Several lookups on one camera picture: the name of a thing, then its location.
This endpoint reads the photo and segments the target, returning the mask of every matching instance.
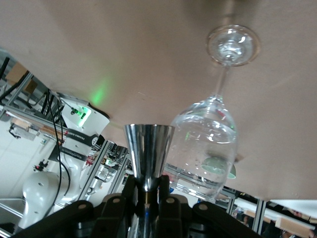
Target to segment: brown cardboard surface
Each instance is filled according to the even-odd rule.
[[[23,75],[25,75],[25,73],[27,72],[28,70],[23,66],[21,65],[19,62],[17,62],[12,70],[7,74],[7,76],[5,77],[8,84],[10,85],[14,85],[15,83],[17,83],[22,77]],[[25,88],[23,89],[25,92],[28,92],[28,93],[33,93],[35,88],[38,86],[38,84],[31,80],[26,86]]]
[[[309,228],[298,222],[279,217],[276,220],[275,226],[281,230],[287,231],[302,238],[309,238]]]

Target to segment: glass base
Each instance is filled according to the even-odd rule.
[[[207,51],[213,60],[230,66],[251,62],[260,52],[260,40],[247,27],[221,26],[208,36]]]

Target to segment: metal jigger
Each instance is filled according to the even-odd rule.
[[[167,125],[131,124],[124,127],[138,188],[138,204],[129,238],[150,238],[158,215],[157,192],[174,134]]]
[[[162,175],[174,127],[131,124],[124,126],[138,188],[156,190]]]

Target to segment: stainless steel cone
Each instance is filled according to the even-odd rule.
[[[131,124],[124,126],[124,132],[139,189],[145,192],[156,190],[164,169],[174,127]]]

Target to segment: white device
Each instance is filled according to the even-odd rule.
[[[70,174],[62,168],[61,186],[59,173],[39,172],[28,177],[23,185],[26,204],[23,217],[18,226],[22,229],[40,221],[55,203],[75,201],[80,194],[80,175],[87,156],[98,136],[109,123],[109,119],[91,107],[68,99],[62,99],[66,105],[62,110],[63,119],[68,128],[65,142],[60,148],[61,161]]]

